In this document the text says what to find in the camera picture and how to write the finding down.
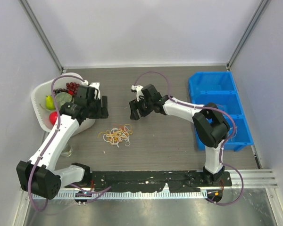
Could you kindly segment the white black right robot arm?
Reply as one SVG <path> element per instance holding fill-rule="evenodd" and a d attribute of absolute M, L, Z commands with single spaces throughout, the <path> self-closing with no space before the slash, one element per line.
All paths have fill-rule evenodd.
<path fill-rule="evenodd" d="M 130 119 L 139 120 L 155 112 L 193 123 L 205 146 L 204 182 L 209 186 L 216 185 L 225 170 L 223 146 L 230 130 L 221 110 L 214 103 L 193 105 L 168 95 L 162 96 L 152 84 L 145 87 L 132 85 L 131 91 L 136 94 L 136 99 L 129 102 Z"/>

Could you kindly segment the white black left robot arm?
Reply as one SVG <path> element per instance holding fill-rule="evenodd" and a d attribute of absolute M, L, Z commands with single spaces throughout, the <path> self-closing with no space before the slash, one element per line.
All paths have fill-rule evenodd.
<path fill-rule="evenodd" d="M 20 161 L 16 167 L 21 188 L 45 199 L 53 199 L 60 188 L 70 184 L 87 187 L 92 179 L 90 167 L 73 163 L 56 170 L 56 163 L 70 137 L 87 119 L 108 117 L 108 98 L 101 96 L 99 83 L 81 85 L 73 102 L 60 108 L 60 118 L 29 161 Z"/>

